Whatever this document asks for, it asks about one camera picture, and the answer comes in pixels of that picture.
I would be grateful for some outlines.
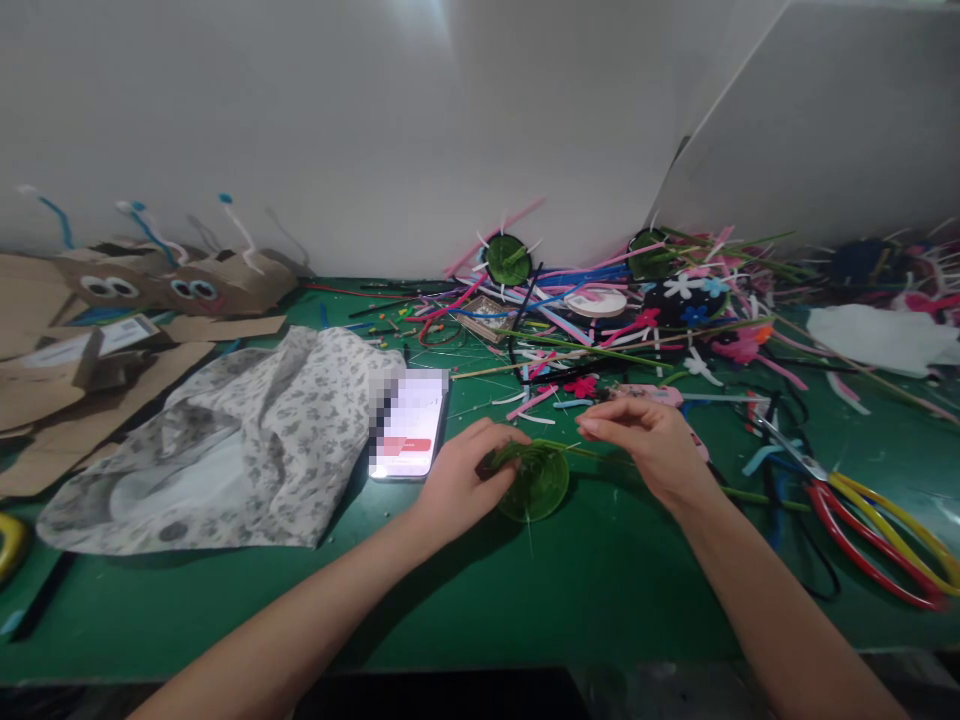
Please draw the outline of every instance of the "red scissors handle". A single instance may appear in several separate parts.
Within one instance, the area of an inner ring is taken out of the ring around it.
[[[814,511],[817,513],[817,517],[820,518],[820,521],[827,528],[827,532],[830,533],[830,537],[840,546],[840,548],[847,554],[847,556],[853,560],[868,577],[873,579],[878,585],[880,585],[884,590],[900,598],[904,602],[910,603],[924,610],[935,610],[941,611],[945,607],[945,599],[943,594],[937,588],[936,585],[923,573],[921,573],[917,568],[910,564],[910,562],[903,557],[890,543],[888,543],[884,538],[880,537],[877,533],[871,530],[868,526],[864,525],[860,520],[843,504],[837,499],[837,496],[826,487],[825,483],[816,482],[812,485],[807,486],[807,494],[810,495],[811,504],[813,505]],[[849,540],[847,540],[846,535],[843,534],[843,530],[840,529],[840,525],[831,515],[831,511],[840,516],[840,518],[854,530],[856,530],[860,535],[867,539],[867,541],[873,545],[877,550],[886,555],[892,562],[896,563],[904,572],[906,572],[913,580],[920,586],[923,594],[926,597],[919,597],[914,595],[907,590],[904,590],[902,587],[897,585],[893,580],[888,578],[882,572],[877,570],[869,560],[867,560],[859,550],[857,550]]]

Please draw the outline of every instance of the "smartphone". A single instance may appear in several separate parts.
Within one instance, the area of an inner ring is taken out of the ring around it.
[[[391,384],[370,454],[370,477],[381,481],[419,481],[427,477],[437,454],[446,417],[449,373],[432,368],[404,370]]]

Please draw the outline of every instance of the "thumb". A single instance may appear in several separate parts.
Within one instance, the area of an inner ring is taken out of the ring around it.
[[[580,427],[598,440],[622,447],[627,452],[636,453],[643,449],[643,431],[636,428],[629,428],[610,420],[591,417],[583,417],[580,420]]]
[[[496,475],[485,480],[480,484],[480,487],[477,488],[476,493],[483,499],[488,512],[507,494],[507,490],[513,485],[513,481],[517,479],[517,469],[519,466],[519,459],[511,460],[500,468],[500,471]]]

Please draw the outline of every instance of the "white panel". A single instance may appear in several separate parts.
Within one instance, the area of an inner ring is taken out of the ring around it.
[[[315,272],[419,277],[542,194],[521,237],[593,260],[783,2],[6,0],[0,246],[58,249],[21,183],[88,242],[118,199],[235,242],[225,191]]]
[[[670,171],[660,219],[790,250],[960,214],[960,13],[789,6]]]

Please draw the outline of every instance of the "yellow scissors handle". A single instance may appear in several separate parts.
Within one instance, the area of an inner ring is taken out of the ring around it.
[[[0,513],[0,536],[3,537],[3,547],[0,547],[0,583],[7,579],[20,559],[20,551],[24,548],[27,537],[27,526],[15,517]]]
[[[957,562],[957,559],[953,557],[950,550],[947,549],[947,546],[940,542],[933,533],[917,522],[906,510],[890,502],[883,497],[883,495],[875,493],[867,486],[851,480],[846,475],[837,472],[830,473],[829,482],[832,488],[841,493],[852,502],[860,512],[866,515],[890,544],[893,545],[911,565],[930,578],[941,592],[946,595],[960,597],[960,562]],[[937,558],[937,562],[940,563],[947,575],[947,580],[943,580],[943,578],[927,567],[927,564],[923,562],[913,551],[913,548],[900,537],[887,519],[877,512],[877,509],[864,500],[864,498],[876,503],[909,528],[910,531],[930,549],[934,557]]]

